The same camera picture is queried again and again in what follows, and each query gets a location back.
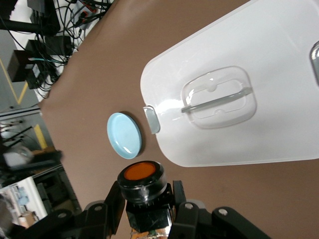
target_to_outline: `cable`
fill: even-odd
[[[55,62],[55,63],[59,63],[58,61],[55,60],[47,60],[47,59],[43,59],[43,58],[34,58],[34,57],[30,57],[28,58],[29,61],[50,61],[50,62]]]
[[[34,104],[33,106],[30,106],[29,108],[34,107],[34,106],[37,106],[37,105],[38,105],[38,103]]]
[[[99,18],[93,18],[93,19],[90,19],[90,20],[87,20],[87,21],[85,21],[85,22],[83,22],[83,23],[81,23],[81,24],[79,24],[79,25],[77,25],[77,26],[82,26],[82,25],[85,25],[85,24],[89,24],[89,23],[91,23],[91,22],[93,22],[93,21],[95,21],[95,20],[98,20]]]
[[[85,34],[85,30],[84,31],[82,31],[82,29],[80,29],[79,30],[79,38],[81,39],[81,41],[83,42],[83,39],[81,38],[81,34],[82,34],[82,32],[84,32],[84,34]]]
[[[17,131],[12,131],[12,130],[5,130],[3,132],[9,132],[9,133],[19,133]],[[35,142],[38,146],[41,147],[41,145],[39,144],[39,142],[37,142],[34,138],[32,138],[31,136],[27,135],[26,133],[20,133],[20,134],[23,134],[24,136],[27,136],[29,137],[31,140],[33,140],[33,142]]]
[[[64,45],[65,32],[68,32],[68,33],[69,33],[69,35],[70,35],[70,36],[72,37],[72,39],[73,39],[72,45],[73,45],[73,48],[74,48],[74,29],[73,29],[73,35],[72,35],[72,34],[70,34],[70,32],[68,31],[68,25],[65,25],[68,10],[70,10],[70,19],[72,19],[71,17],[72,17],[72,13],[73,13],[73,11],[72,11],[72,9],[70,8],[70,5],[71,5],[71,2],[69,2],[69,3],[68,3],[68,5],[67,5],[67,10],[65,11],[65,14],[64,14],[64,21],[62,21],[62,16],[61,16],[61,13],[60,13],[60,16],[61,16],[61,22],[62,22],[62,24],[63,24],[63,33],[62,33],[63,38],[62,38],[62,44]]]
[[[90,1],[90,0],[88,0],[88,1],[86,1],[86,0],[80,0],[81,2],[85,2],[86,4],[88,4],[88,3],[93,3],[93,4],[95,4],[95,5],[100,5],[100,6],[107,6],[107,7],[110,7],[112,4],[111,3],[106,3],[106,2],[102,2],[102,1],[94,1],[94,0],[92,0],[92,1]]]
[[[53,68],[55,68],[56,65],[54,65],[52,62],[59,63],[61,65],[66,65],[67,61],[64,58],[62,58],[61,56],[59,56],[59,54],[56,54],[56,55],[60,58],[60,60],[56,60],[56,59],[53,59],[50,55],[48,55],[46,53],[46,49],[44,48],[44,46],[49,48],[49,49],[51,49],[51,48],[48,47],[46,45],[46,43],[44,42],[43,35],[36,34],[35,39],[36,39],[36,43],[37,43],[35,46],[37,48],[37,51],[39,52],[41,57],[43,59],[45,59],[47,63],[49,63],[49,65],[51,65]]]
[[[104,12],[101,12],[99,14],[95,14],[95,15],[92,15],[92,16],[86,16],[84,17],[83,19],[93,19],[93,18],[99,18],[100,16],[104,16],[105,15],[105,11]]]
[[[25,34],[25,35],[34,34],[33,32],[22,32],[22,31],[14,31],[14,32],[21,33],[21,34]]]
[[[35,89],[35,91],[36,91],[43,99],[48,99],[48,98],[49,98],[49,96],[47,96],[49,93],[48,93],[46,96],[44,96],[43,94],[41,94],[41,93],[39,92],[38,89]]]
[[[11,35],[11,37],[13,38],[13,40],[23,49],[25,50],[25,48],[17,41],[17,39],[12,35],[12,33],[10,32],[10,30],[7,28],[7,26],[4,23],[4,20],[2,19],[1,15],[0,15],[0,20],[2,22],[2,24],[4,25],[4,27],[7,29],[7,31],[9,32],[9,34]]]
[[[68,31],[68,29],[66,29],[66,27],[65,27],[65,20],[63,21],[62,13],[61,13],[61,9],[62,9],[62,8],[67,8],[66,11],[65,11],[65,15],[64,15],[65,17],[66,17],[66,15],[67,15],[68,10],[70,10],[70,12],[72,13],[72,9],[70,8],[71,3],[69,3],[68,6],[60,6],[59,1],[57,1],[57,5],[58,5],[58,8],[56,8],[56,10],[59,11],[60,21],[61,21],[62,24],[63,24],[63,30],[59,31],[59,33],[61,33],[61,32],[63,32],[63,31],[66,30],[66,31],[69,33],[69,35],[72,35],[72,34]]]
[[[87,2],[86,2],[86,4],[90,4],[91,2],[93,2],[93,0],[88,0]],[[85,4],[83,5],[83,6],[81,6],[74,14],[73,14],[73,16],[69,19],[69,21],[68,21],[68,23],[66,24],[66,27],[68,27],[68,25],[70,24],[70,22],[72,21],[72,19],[74,19],[74,17],[83,9],[83,8],[85,8]]]

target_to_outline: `floor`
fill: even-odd
[[[67,1],[58,0],[60,6],[66,6]],[[30,15],[32,11],[27,6],[27,1],[18,0],[14,11],[11,13],[10,19],[15,21],[22,22],[31,22]],[[61,9],[61,14],[64,16],[65,9]],[[93,28],[93,22],[90,27],[87,29],[87,33]],[[19,32],[11,32],[15,39],[22,45],[25,46],[29,39],[34,39],[35,34],[22,34]],[[44,91],[30,90],[26,82],[11,82],[9,76],[7,75],[6,69],[7,65],[10,61],[12,51],[17,49],[21,50],[22,48],[13,41],[12,37],[5,30],[0,30],[0,113],[9,111],[10,109],[22,109],[36,105],[39,101],[42,101],[42,97],[40,94],[45,95]],[[60,73],[62,73],[63,68],[60,67],[58,69]],[[49,135],[49,132],[45,126],[45,123],[41,117],[41,115],[32,115],[27,116],[22,119],[14,119],[8,120],[6,122],[1,122],[1,135],[3,138],[8,138],[15,134],[15,132],[21,131],[29,126],[32,126],[33,129],[26,131],[24,134],[15,138],[15,140],[19,140],[22,138],[22,142],[20,143],[23,146],[28,147],[30,150],[43,149],[47,146],[52,146],[53,142]]]
[[[22,109],[34,106],[38,103],[38,98],[33,90],[30,90],[25,82],[11,82],[6,68],[9,63],[12,51],[16,49],[15,44],[8,34],[8,32],[0,31],[0,45],[2,46],[0,52],[0,112],[6,112],[13,109]],[[16,118],[1,122],[1,135],[3,138],[8,138],[29,126],[33,127],[24,134],[15,138],[15,140],[22,138],[20,143],[30,150],[43,149],[47,146],[52,146],[53,142],[45,123],[40,114],[27,116],[23,118]]]

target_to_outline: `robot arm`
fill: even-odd
[[[125,200],[135,238],[269,239],[229,207],[209,213],[186,200],[182,182],[166,182],[161,164],[143,161],[125,168],[103,203],[74,216],[57,210],[13,239],[105,239],[117,231]],[[167,235],[157,231],[168,228]]]

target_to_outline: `brown tabletop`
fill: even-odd
[[[233,207],[272,238],[318,238],[318,160],[179,167],[161,153],[144,115],[140,77],[145,65],[244,2],[119,0],[90,32],[40,105],[82,208],[104,199],[124,167],[154,160],[164,165],[169,182],[182,180],[186,196],[203,201],[209,211]],[[108,141],[106,123],[115,112],[132,116],[142,131],[136,159],[121,158]],[[113,238],[129,238],[129,233],[122,217]]]

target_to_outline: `black equipment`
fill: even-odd
[[[220,207],[209,213],[188,202],[181,181],[173,181],[171,188],[160,163],[142,161],[119,174],[104,203],[93,204],[77,216],[57,210],[13,239],[110,238],[117,231],[125,199],[130,225],[136,233],[146,233],[144,238],[270,238],[232,208]],[[158,229],[167,227],[169,235],[157,234]]]
[[[5,4],[7,4],[5,1],[0,1],[1,8],[6,8]],[[0,29],[33,33],[42,32],[47,36],[54,36],[60,30],[60,23],[55,11],[53,0],[32,0],[28,1],[28,6],[35,10],[39,10],[38,8],[34,8],[35,6],[42,6],[41,8],[43,10],[45,9],[47,14],[43,14],[43,17],[41,18],[41,24],[11,21],[7,17],[8,14],[6,14],[1,17]],[[9,15],[11,14],[12,10],[14,10],[14,7],[10,9]]]

